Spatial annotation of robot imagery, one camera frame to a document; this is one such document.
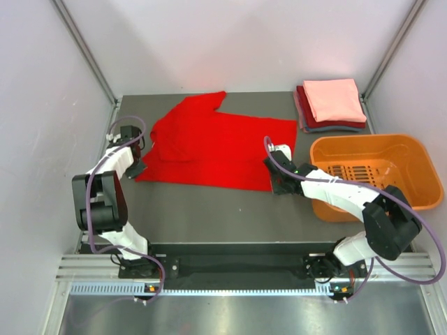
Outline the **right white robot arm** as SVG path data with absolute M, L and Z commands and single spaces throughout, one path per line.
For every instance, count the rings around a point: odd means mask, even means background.
M 395 186 L 383 191 L 331 176 L 308 163 L 297 167 L 280 150 L 269 152 L 264 163 L 272 181 L 278 181 L 286 192 L 325 202 L 363 223 L 362 232 L 341 239 L 328 253 L 325 265 L 334 276 L 376 256 L 396 260 L 422 230 L 403 192 Z

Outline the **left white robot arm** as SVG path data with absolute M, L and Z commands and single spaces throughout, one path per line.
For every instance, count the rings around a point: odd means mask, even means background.
M 141 150 L 142 130 L 121 126 L 116 135 L 106 136 L 108 147 L 102 159 L 85 174 L 72 178 L 75 218 L 81 231 L 108 240 L 119 249 L 110 259 L 120 266 L 122 278 L 150 277 L 158 270 L 148 240 L 129 222 L 121 178 L 135 179 L 145 169 Z

